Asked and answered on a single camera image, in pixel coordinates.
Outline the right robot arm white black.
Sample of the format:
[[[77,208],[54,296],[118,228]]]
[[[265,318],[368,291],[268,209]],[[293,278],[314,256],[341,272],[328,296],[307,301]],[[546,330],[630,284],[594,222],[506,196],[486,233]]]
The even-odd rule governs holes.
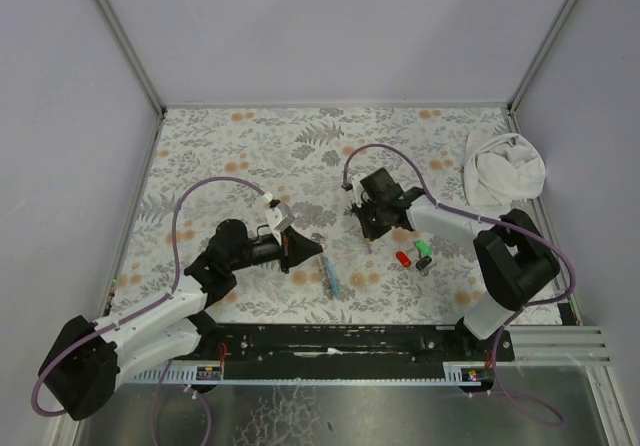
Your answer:
[[[560,272],[560,264],[530,216],[513,209],[497,224],[457,214],[430,200],[424,189],[403,190],[380,168],[343,185],[354,194],[351,211],[374,241],[393,228],[429,233],[472,251],[486,292],[459,321],[462,333],[486,340]]]

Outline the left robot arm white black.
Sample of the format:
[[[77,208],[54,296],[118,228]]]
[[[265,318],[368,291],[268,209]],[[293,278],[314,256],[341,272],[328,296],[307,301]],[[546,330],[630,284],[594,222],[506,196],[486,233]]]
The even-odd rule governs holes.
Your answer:
[[[215,323],[205,310],[237,284],[235,271],[276,261],[283,273],[321,254],[322,246],[288,227],[252,238],[245,224],[218,225],[176,287],[116,314],[67,321],[38,375],[64,413],[81,421],[103,407],[129,378],[194,352]]]

